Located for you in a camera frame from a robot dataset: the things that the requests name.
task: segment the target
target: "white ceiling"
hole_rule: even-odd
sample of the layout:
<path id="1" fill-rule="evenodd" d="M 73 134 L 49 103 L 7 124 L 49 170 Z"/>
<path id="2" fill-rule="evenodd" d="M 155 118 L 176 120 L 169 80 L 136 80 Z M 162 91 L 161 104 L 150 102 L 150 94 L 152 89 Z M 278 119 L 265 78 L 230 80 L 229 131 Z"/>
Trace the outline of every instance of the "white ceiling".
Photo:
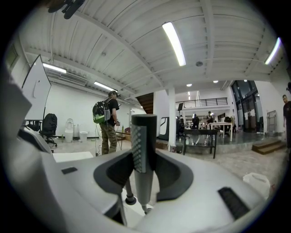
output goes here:
<path id="1" fill-rule="evenodd" d="M 161 27 L 167 21 L 186 66 L 179 67 Z M 86 0 L 69 20 L 41 8 L 24 23 L 20 40 L 29 63 L 41 54 L 44 62 L 83 78 L 85 87 L 96 88 L 98 81 L 124 98 L 171 85 L 179 93 L 187 83 L 195 91 L 225 80 L 269 81 L 283 56 L 280 49 L 264 65 L 276 35 L 243 0 Z"/>

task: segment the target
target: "green backpack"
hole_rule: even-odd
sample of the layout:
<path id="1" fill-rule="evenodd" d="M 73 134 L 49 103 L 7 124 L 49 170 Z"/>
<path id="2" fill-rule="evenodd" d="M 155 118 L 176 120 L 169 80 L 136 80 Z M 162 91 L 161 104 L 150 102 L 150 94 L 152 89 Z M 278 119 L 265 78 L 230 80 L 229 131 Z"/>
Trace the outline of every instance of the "green backpack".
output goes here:
<path id="1" fill-rule="evenodd" d="M 96 124 L 104 123 L 110 119 L 111 114 L 110 114 L 108 102 L 111 99 L 112 98 L 109 98 L 108 100 L 105 100 L 105 101 L 97 102 L 94 105 L 93 110 L 92 110 L 94 123 L 96 123 Z"/>

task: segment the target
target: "camouflage pants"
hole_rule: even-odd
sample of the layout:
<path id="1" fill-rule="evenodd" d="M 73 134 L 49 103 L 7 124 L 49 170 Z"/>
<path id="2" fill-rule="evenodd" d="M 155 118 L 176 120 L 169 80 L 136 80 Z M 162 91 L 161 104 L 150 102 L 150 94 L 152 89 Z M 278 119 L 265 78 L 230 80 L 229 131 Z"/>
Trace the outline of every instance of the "camouflage pants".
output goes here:
<path id="1" fill-rule="evenodd" d="M 117 137 L 114 127 L 111 124 L 100 124 L 102 133 L 102 155 L 116 151 Z"/>

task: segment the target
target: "doorway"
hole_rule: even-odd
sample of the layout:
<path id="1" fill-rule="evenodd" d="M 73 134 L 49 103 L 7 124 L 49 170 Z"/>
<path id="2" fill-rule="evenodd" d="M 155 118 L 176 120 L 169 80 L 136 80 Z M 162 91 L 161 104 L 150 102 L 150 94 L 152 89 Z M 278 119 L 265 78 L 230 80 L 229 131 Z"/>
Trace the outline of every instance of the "doorway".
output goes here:
<path id="1" fill-rule="evenodd" d="M 246 98 L 241 102 L 244 118 L 244 131 L 255 132 L 256 131 L 256 110 L 255 101 L 253 96 Z"/>

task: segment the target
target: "office chair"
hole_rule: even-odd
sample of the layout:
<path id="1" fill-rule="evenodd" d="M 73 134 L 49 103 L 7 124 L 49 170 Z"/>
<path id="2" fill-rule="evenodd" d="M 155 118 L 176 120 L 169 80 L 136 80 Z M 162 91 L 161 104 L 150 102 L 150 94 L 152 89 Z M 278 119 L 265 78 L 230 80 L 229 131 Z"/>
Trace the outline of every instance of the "office chair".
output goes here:
<path id="1" fill-rule="evenodd" d="M 45 116 L 43 122 L 42 122 L 42 130 L 40 131 L 40 134 L 43 136 L 46 136 L 46 143 L 52 143 L 57 147 L 58 145 L 55 143 L 55 141 L 51 138 L 55 135 L 56 127 L 57 127 L 58 118 L 55 114 L 49 113 Z"/>

